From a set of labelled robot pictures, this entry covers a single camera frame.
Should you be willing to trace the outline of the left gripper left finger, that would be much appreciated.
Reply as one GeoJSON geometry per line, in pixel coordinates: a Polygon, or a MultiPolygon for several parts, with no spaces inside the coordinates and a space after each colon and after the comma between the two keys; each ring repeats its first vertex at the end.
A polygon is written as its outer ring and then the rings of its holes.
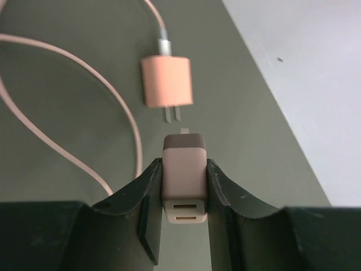
{"type": "Polygon", "coordinates": [[[159,262],[162,160],[90,206],[1,204],[2,270],[153,270],[159,262]]]}

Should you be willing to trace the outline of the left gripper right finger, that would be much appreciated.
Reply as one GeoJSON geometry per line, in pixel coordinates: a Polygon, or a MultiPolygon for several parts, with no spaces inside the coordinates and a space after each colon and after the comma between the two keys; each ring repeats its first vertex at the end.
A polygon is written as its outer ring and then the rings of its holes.
{"type": "Polygon", "coordinates": [[[275,208],[208,160],[213,270],[359,270],[360,209],[275,208]]]}

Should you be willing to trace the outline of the beige brown charger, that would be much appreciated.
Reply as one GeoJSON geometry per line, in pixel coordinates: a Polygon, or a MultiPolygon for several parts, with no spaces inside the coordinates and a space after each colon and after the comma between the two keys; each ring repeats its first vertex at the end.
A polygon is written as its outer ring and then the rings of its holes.
{"type": "Polygon", "coordinates": [[[199,224],[208,214],[207,153],[204,137],[182,128],[167,135],[162,151],[161,199],[172,224],[199,224]]]}

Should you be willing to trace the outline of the salmon pink charger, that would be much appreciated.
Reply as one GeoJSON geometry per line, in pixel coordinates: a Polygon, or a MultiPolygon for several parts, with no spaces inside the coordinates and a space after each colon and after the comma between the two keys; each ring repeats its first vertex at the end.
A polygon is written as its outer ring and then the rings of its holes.
{"type": "Polygon", "coordinates": [[[170,108],[175,107],[179,121],[180,106],[193,104],[191,61],[185,57],[154,55],[141,60],[145,103],[149,108],[164,108],[171,122],[170,108]]]}

